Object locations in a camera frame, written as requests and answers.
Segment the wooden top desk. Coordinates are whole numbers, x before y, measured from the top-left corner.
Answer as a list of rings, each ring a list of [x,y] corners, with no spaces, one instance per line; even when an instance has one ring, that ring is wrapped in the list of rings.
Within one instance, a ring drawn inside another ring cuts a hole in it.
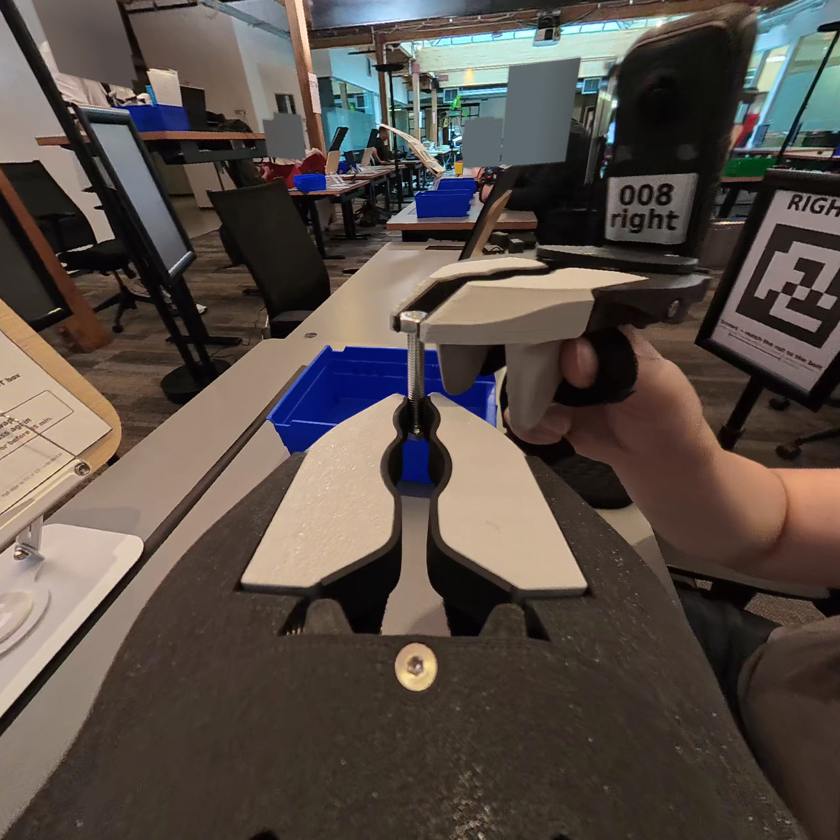
[[[140,132],[148,152],[158,153],[168,165],[198,165],[268,158],[263,133]]]
[[[325,190],[300,192],[294,187],[289,190],[289,195],[303,209],[320,256],[324,259],[344,259],[342,255],[327,250],[318,202],[330,201],[340,209],[343,234],[334,240],[366,239],[370,235],[357,230],[354,201],[364,199],[373,206],[378,218],[390,219],[409,198],[414,197],[415,189],[421,187],[423,171],[419,161],[404,161],[398,166],[376,166],[371,174],[357,174],[351,178],[331,175]]]
[[[476,225],[483,205],[474,198],[468,215],[464,217],[419,217],[416,203],[411,202],[385,224],[389,232],[397,232],[404,243],[423,243],[429,240],[439,242],[465,243]],[[504,210],[499,216],[495,230],[504,232],[534,231],[538,226],[532,212]]]

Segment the grey trash bin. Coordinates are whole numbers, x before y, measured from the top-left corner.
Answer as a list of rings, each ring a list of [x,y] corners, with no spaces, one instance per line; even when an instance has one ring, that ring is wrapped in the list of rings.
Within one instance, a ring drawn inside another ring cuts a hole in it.
[[[700,250],[699,264],[703,269],[723,270],[728,265],[739,242],[746,220],[723,219],[710,223]]]

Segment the black mesh office chair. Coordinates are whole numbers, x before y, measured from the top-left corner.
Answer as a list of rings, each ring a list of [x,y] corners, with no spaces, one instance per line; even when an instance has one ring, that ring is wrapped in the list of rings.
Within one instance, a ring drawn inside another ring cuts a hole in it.
[[[285,339],[331,294],[329,272],[282,181],[208,192],[223,241],[266,306],[266,338]]]

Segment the person's dark trousers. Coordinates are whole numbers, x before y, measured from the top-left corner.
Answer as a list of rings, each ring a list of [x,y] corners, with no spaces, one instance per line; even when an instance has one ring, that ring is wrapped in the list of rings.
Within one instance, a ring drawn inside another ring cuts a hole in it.
[[[676,592],[730,711],[742,725],[738,688],[741,671],[781,625],[683,581],[677,582]]]

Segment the blue plastic bin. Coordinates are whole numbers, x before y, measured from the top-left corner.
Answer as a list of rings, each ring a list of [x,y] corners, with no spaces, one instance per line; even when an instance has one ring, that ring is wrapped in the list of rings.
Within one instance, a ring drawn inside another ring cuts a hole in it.
[[[291,385],[268,414],[290,454],[306,451],[334,426],[392,394],[407,394],[407,350],[387,347],[326,346]],[[425,353],[427,393],[447,398],[497,426],[495,375],[481,375],[464,393],[445,392],[438,355]],[[429,484],[428,444],[406,442],[403,447],[404,481]]]

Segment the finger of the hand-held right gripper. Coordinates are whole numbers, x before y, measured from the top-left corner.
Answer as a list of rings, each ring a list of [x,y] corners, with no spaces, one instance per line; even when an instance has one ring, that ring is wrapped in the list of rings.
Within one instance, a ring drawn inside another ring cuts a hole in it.
[[[625,272],[561,268],[503,279],[474,279],[427,315],[420,339],[436,345],[540,344],[582,336],[596,291],[635,286]]]
[[[540,276],[550,266],[538,259],[502,256],[492,259],[466,259],[437,269],[417,283],[392,311],[392,327],[401,328],[404,312],[430,314],[451,298],[459,288],[472,280],[500,280],[519,276]]]

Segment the green storage bin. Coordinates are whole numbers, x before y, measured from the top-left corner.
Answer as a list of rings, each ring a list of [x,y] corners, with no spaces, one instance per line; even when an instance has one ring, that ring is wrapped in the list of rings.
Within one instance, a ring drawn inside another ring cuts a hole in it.
[[[827,148],[793,148],[781,157],[777,150],[748,153],[739,152],[724,165],[721,176],[746,179],[763,177],[769,169],[778,167],[807,172],[839,172],[838,150]]]

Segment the person's right hand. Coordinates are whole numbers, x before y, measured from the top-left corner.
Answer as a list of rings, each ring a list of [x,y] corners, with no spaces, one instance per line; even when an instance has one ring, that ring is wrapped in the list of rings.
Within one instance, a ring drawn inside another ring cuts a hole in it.
[[[633,348],[637,378],[625,400],[598,406],[552,403],[531,427],[506,424],[522,441],[550,445],[566,438],[574,450],[608,464],[628,489],[664,482],[677,468],[704,466],[719,444],[702,411],[697,392],[681,369],[666,360],[641,332],[622,327]]]

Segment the black framed panel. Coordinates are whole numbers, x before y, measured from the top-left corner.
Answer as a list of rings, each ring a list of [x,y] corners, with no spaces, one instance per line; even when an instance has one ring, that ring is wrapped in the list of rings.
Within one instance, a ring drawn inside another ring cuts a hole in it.
[[[1,197],[1,299],[39,333],[71,315],[44,260],[4,196]]]

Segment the long silver hex bolt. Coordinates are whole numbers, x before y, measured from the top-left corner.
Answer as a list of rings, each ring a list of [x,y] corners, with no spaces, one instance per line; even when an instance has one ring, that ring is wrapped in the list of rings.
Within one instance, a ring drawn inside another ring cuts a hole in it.
[[[425,399],[425,344],[420,330],[426,313],[417,310],[403,311],[399,315],[401,333],[406,336],[407,398],[411,408],[411,427],[424,429]]]

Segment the black floor lamp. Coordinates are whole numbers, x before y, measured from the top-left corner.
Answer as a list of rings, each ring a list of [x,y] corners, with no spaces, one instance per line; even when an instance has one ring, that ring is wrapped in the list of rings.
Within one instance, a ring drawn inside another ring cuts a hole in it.
[[[838,37],[837,20],[822,24],[815,35],[804,38],[804,46],[797,46],[783,85],[805,87],[797,97],[798,105],[787,124],[777,165],[791,157],[796,150],[838,146]]]

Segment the wooden support post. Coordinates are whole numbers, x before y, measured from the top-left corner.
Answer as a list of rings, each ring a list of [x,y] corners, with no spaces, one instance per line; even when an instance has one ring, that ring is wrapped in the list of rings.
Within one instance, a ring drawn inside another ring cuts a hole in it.
[[[307,19],[308,6],[303,1],[283,1],[283,6],[289,25],[290,42],[297,70],[302,114],[309,146],[326,154],[328,145],[324,139],[320,106],[316,106],[314,96],[319,93],[319,84],[312,68]]]

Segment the person's grey t-shirt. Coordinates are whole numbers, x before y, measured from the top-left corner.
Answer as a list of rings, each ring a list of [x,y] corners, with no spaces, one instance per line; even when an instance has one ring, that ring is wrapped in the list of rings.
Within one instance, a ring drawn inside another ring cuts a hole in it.
[[[806,835],[839,838],[839,617],[777,628],[738,678],[748,743]]]

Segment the black easel with screen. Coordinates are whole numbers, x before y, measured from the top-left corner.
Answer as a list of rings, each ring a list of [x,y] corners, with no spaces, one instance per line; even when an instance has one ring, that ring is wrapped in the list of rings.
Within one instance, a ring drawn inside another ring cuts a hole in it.
[[[2,1],[1,11],[181,355],[161,389],[182,406],[230,366],[209,353],[203,316],[184,279],[196,259],[192,243],[127,110],[66,102],[16,3]]]

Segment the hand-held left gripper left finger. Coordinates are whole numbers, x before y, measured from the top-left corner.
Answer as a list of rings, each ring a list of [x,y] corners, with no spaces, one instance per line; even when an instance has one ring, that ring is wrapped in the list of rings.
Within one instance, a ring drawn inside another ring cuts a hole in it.
[[[241,578],[250,592],[385,599],[402,560],[401,426],[392,394],[304,454]]]

